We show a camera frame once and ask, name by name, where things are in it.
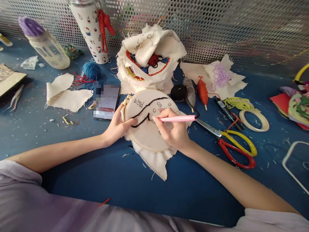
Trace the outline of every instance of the metal mesh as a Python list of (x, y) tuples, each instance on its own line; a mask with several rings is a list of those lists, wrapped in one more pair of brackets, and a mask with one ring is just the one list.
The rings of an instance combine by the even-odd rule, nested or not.
[[(140, 33), (146, 23), (174, 30), (187, 49), (186, 62), (210, 63), (228, 53), (235, 66), (289, 75), (309, 60), (307, 0), (106, 0), (116, 35), (108, 31), (109, 54), (122, 33)], [(61, 44), (87, 47), (65, 0), (1, 0), (0, 31), (23, 36), (18, 16), (38, 20)]]

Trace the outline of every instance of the hand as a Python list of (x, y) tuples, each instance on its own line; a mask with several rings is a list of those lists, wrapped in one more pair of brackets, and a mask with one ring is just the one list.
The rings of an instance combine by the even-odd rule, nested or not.
[(168, 131), (164, 123), (159, 118), (178, 116), (171, 108), (164, 109), (160, 115), (153, 117), (163, 139), (179, 151), (191, 146), (192, 141), (189, 139), (185, 122), (172, 122), (174, 128)]
[(123, 107), (124, 105), (121, 103), (116, 112), (114, 113), (114, 116), (112, 118), (112, 121), (110, 122), (109, 127), (102, 134), (102, 136), (105, 138), (106, 141), (105, 147), (112, 145), (114, 142), (116, 142), (125, 134), (125, 132), (130, 128), (131, 125), (137, 123), (137, 119), (135, 118), (129, 119), (126, 122), (122, 121), (121, 109)]

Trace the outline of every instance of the scissor handle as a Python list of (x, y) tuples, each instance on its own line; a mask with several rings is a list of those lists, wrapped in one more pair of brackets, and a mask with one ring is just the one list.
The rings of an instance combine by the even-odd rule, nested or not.
[[(248, 139), (245, 135), (243, 135), (242, 133), (239, 133), (237, 131), (234, 130), (225, 130), (224, 132), (221, 132), (221, 134), (223, 136), (225, 136), (226, 138), (228, 138), (233, 144), (236, 145), (236, 147), (238, 147), (239, 149), (241, 149), (243, 152), (247, 153), (248, 155), (255, 157), (258, 154), (258, 151), (256, 149), (256, 147), (254, 146), (254, 144), (251, 142), (250, 139)], [(229, 134), (235, 134), (238, 135), (239, 137), (241, 137), (250, 147), (250, 151), (247, 151), (242, 145), (240, 145), (235, 139), (233, 139)]]
[[(219, 139), (218, 141), (218, 144), (220, 145), (220, 147), (222, 148), (222, 150), (224, 151), (224, 153), (226, 154), (226, 156), (229, 158), (230, 161), (232, 161), (235, 165), (237, 165), (238, 167), (240, 168), (243, 168), (243, 169), (253, 169), (255, 168), (255, 166), (257, 165), (254, 158), (250, 155), (248, 155), (246, 152), (242, 151), (241, 149), (237, 148), (237, 147), (234, 147), (233, 145), (223, 141), (223, 139)], [(242, 165), (241, 163), (237, 162), (232, 156), (231, 154), (229, 153), (228, 149), (226, 148), (229, 147), (229, 148), (232, 148), (234, 149), (235, 151), (239, 152), (240, 154), (243, 154), (244, 156), (246, 156), (249, 160), (249, 165)]]

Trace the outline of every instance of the phone screen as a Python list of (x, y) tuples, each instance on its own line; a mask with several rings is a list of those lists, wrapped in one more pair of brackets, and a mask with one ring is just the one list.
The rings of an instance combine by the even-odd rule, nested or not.
[(93, 118), (96, 120), (111, 121), (118, 105), (119, 84), (103, 84), (94, 82)]

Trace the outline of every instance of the red and yellow scissors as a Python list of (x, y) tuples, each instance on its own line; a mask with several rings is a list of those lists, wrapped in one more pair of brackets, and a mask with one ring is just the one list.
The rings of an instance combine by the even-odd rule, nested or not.
[[(253, 168), (255, 168), (256, 162), (255, 162), (253, 157), (256, 156), (258, 154), (258, 152), (257, 152), (257, 149), (255, 148), (254, 144), (251, 142), (250, 139), (248, 139), (246, 136), (244, 136), (243, 134), (241, 134), (237, 131), (233, 131), (233, 130), (220, 131), (220, 130), (217, 130), (217, 129), (211, 127), (210, 125), (208, 125), (207, 123), (199, 120), (199, 119), (196, 119), (196, 122), (198, 124), (200, 124), (204, 129), (208, 130), (212, 135), (214, 135), (218, 139), (218, 144), (220, 145), (220, 147), (222, 148), (222, 150), (224, 151), (226, 156), (229, 158), (229, 160), (231, 160), (234, 164), (236, 164), (238, 167), (243, 168), (243, 169), (253, 169)], [(239, 137), (241, 137), (249, 145), (251, 152), (247, 151), (243, 146), (241, 146), (229, 134), (235, 134), (235, 135), (238, 135)], [(223, 136), (228, 138), (236, 147), (225, 142), (223, 140)], [(240, 154), (246, 156), (249, 160), (249, 164), (248, 165), (242, 165), (239, 162), (237, 162), (231, 156), (231, 154), (229, 153), (229, 151), (226, 147), (232, 148), (233, 150), (238, 151)]]

